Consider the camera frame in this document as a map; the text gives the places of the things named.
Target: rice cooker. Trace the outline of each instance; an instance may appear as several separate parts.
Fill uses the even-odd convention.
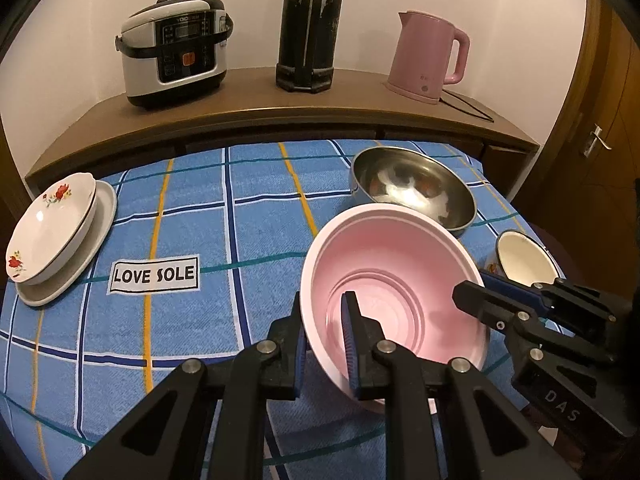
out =
[[[130,16],[116,36],[129,101],[153,108],[219,87],[233,27],[220,0],[158,0]]]

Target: kettle handle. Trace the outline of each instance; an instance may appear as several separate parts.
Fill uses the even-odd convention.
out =
[[[458,49],[458,59],[456,60],[456,69],[454,73],[444,78],[445,85],[453,85],[462,81],[462,77],[465,75],[466,58],[469,55],[469,44],[471,41],[469,40],[468,35],[457,28],[453,33],[453,40],[457,41],[460,45]]]

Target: blue plaid tablecloth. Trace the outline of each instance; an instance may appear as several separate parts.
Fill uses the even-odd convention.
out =
[[[232,146],[106,178],[116,219],[81,278],[46,309],[25,306],[11,282],[4,295],[0,413],[37,471],[61,479],[183,359],[228,358],[287,316],[312,226],[352,205],[350,160],[376,143]],[[478,216],[460,241],[479,267],[504,230],[537,239],[478,161],[446,144],[382,144],[427,153],[471,188]],[[184,254],[200,255],[199,291],[106,294],[113,261]],[[521,408],[502,339],[492,331],[484,373]],[[265,478],[383,479],[383,417],[344,396],[309,356],[302,398],[268,405],[264,456]]]

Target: blue gripper pad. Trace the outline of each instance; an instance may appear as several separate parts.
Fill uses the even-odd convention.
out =
[[[342,295],[340,300],[340,318],[342,321],[342,334],[344,337],[344,351],[347,357],[347,371],[349,373],[349,387],[356,396],[360,394],[360,375],[358,369],[358,353],[356,350],[356,341],[353,335],[353,327],[351,326],[351,316],[349,314],[349,305],[346,295]]]
[[[302,390],[302,383],[305,378],[305,359],[306,359],[306,335],[305,329],[300,325],[298,332],[298,344],[296,345],[296,368],[293,381],[293,391],[298,398]]]
[[[540,317],[546,317],[548,315],[549,309],[546,307],[542,295],[528,286],[509,282],[486,270],[480,270],[480,276],[482,277],[484,286],[489,290],[531,307]]]

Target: power cord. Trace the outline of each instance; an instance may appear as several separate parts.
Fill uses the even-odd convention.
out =
[[[446,102],[442,97],[440,98],[440,102],[441,102],[441,103],[444,103],[444,104],[446,104],[447,106],[450,106],[451,108],[453,108],[453,109],[455,109],[455,110],[457,110],[457,111],[459,111],[459,112],[462,112],[463,114],[467,114],[467,115],[470,115],[470,116],[472,116],[472,117],[475,117],[476,119],[482,119],[483,121],[489,121],[489,122],[491,122],[491,123],[493,123],[493,122],[494,122],[494,118],[492,118],[492,117],[491,117],[491,115],[489,115],[489,114],[487,114],[487,113],[483,112],[482,110],[479,110],[478,108],[476,108],[475,106],[473,106],[469,101],[464,100],[462,97],[460,97],[460,96],[458,96],[458,95],[455,95],[453,92],[449,92],[448,90],[445,90],[444,88],[442,89],[442,91],[443,91],[445,94],[448,94],[448,95],[450,95],[450,96],[452,96],[452,97],[455,97],[456,99],[459,99],[459,100],[460,100],[460,101],[462,101],[465,105],[467,105],[467,106],[469,106],[469,107],[473,108],[476,112],[478,112],[478,113],[480,113],[480,114],[482,114],[482,115],[480,116],[480,115],[472,114],[471,112],[467,112],[466,110],[463,110],[462,108],[458,108],[456,105],[453,105],[453,104],[451,104],[451,103],[447,103],[447,102]]]

